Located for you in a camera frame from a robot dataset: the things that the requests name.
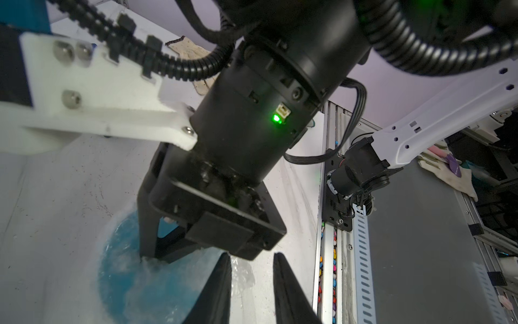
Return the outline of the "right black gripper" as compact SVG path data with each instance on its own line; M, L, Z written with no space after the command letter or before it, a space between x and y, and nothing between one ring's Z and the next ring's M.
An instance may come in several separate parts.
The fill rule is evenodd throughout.
M161 143L138 193L140 256L174 263L217 247L246 260L286 226L264 179L368 52L352 1L217 1L256 29L190 124L189 151Z

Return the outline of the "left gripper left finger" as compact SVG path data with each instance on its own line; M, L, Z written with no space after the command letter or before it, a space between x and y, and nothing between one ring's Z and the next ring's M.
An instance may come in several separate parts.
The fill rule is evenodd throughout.
M224 252L183 323L229 323L231 284L231 257Z

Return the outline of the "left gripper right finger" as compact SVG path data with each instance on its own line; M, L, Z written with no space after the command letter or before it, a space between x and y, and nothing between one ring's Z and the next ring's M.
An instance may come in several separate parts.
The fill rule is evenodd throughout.
M276 323L315 323L316 314L302 291L284 254L273 259Z

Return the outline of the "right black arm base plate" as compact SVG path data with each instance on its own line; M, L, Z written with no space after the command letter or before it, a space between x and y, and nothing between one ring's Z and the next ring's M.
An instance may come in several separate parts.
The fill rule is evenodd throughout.
M321 218L325 223L329 223L341 231L352 232L353 214L350 200L347 200L339 193L335 193L329 185L331 174L337 169L342 160L341 155L338 153L324 164Z

